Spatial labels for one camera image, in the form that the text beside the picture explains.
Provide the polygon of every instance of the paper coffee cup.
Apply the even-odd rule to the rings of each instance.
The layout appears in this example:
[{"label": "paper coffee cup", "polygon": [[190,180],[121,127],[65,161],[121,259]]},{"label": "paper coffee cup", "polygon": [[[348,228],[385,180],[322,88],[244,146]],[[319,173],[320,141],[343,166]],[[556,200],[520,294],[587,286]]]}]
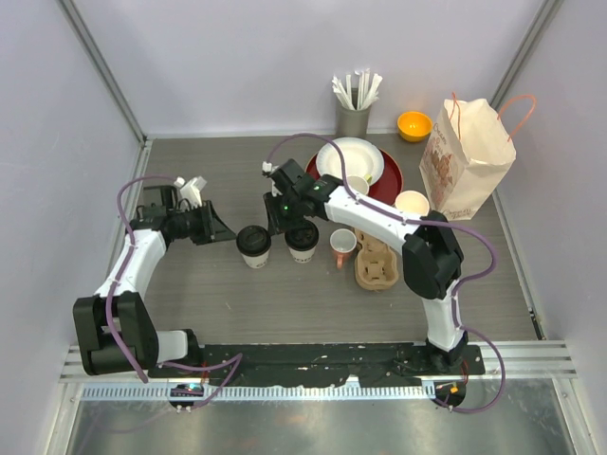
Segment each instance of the paper coffee cup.
[{"label": "paper coffee cup", "polygon": [[319,230],[314,223],[305,220],[303,226],[285,233],[285,242],[296,263],[309,263],[319,242]]},{"label": "paper coffee cup", "polygon": [[272,240],[264,227],[243,227],[236,237],[236,247],[250,268],[261,268],[267,263]]}]

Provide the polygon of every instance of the white wall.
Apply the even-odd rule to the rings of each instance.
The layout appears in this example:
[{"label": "white wall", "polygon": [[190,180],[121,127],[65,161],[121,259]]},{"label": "white wall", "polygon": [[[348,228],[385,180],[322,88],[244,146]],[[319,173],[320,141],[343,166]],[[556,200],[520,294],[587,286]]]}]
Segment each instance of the white wall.
[{"label": "white wall", "polygon": [[138,146],[56,2],[3,2],[0,43],[0,451],[37,454]]},{"label": "white wall", "polygon": [[[512,95],[538,107],[499,188],[543,327],[564,338],[607,450],[607,3],[564,2]],[[528,104],[513,108],[512,128]]]},{"label": "white wall", "polygon": [[333,74],[385,77],[372,128],[491,97],[541,0],[76,0],[152,135],[332,131]]}]

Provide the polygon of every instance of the red plate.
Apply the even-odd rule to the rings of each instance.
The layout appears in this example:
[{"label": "red plate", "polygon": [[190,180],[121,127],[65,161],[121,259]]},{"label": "red plate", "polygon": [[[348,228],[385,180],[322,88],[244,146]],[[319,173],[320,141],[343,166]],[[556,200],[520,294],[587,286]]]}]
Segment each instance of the red plate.
[{"label": "red plate", "polygon": [[[383,155],[383,174],[369,189],[369,197],[373,197],[377,201],[391,206],[395,202],[396,197],[402,192],[402,172],[391,156],[381,149],[379,151]],[[305,171],[314,178],[321,178],[319,170],[316,169],[316,156],[312,156],[312,159],[310,159],[305,167]]]}]

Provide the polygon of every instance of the black mounting plate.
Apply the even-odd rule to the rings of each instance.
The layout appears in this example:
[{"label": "black mounting plate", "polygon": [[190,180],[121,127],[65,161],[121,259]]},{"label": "black mounting plate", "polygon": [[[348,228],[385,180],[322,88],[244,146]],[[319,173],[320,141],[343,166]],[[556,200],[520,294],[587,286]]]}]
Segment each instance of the black mounting plate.
[{"label": "black mounting plate", "polygon": [[[415,343],[208,344],[201,348],[208,365],[243,354],[231,386],[318,388],[342,385],[350,374],[359,377],[362,387],[412,386],[420,384],[417,376],[461,375],[461,365],[438,368],[430,357],[431,351],[425,344]],[[468,365],[468,375],[485,373],[478,346],[467,345],[462,358]],[[221,384],[228,371],[210,372],[211,384]],[[149,375],[183,377],[184,374],[174,369],[153,368]]]}]

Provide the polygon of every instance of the orange bowl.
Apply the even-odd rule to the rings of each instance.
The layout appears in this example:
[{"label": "orange bowl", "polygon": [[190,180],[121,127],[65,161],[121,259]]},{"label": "orange bowl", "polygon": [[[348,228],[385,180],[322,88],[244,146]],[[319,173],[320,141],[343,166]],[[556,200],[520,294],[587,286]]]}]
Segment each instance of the orange bowl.
[{"label": "orange bowl", "polygon": [[424,140],[432,130],[432,120],[426,114],[409,111],[398,118],[398,132],[409,142]]}]

